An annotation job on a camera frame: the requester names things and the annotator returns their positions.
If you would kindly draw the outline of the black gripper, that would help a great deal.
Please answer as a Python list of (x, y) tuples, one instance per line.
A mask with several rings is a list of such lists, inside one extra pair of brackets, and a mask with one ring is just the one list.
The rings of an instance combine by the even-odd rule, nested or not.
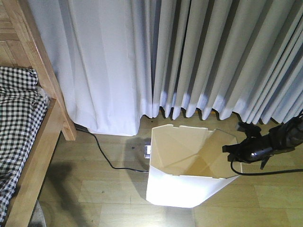
[(246, 139), (241, 143), (222, 147), (222, 152), (229, 153), (227, 160), (247, 164), (260, 161), (260, 168), (263, 169), (273, 155), (273, 146), (270, 144), (269, 136), (262, 136), (260, 127), (245, 122), (239, 122), (237, 130), (244, 132)]

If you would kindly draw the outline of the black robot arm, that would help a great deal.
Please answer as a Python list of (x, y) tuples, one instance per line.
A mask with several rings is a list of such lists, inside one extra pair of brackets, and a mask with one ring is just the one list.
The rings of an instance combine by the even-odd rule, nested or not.
[(247, 164), (260, 161), (262, 170), (273, 155), (293, 151), (303, 143), (303, 113), (271, 128), (264, 136), (261, 135), (261, 128), (254, 124), (239, 122), (238, 130), (246, 134), (246, 139), (239, 144), (222, 147), (223, 152), (229, 153), (227, 159), (231, 169), (239, 174), (233, 169), (234, 161)]

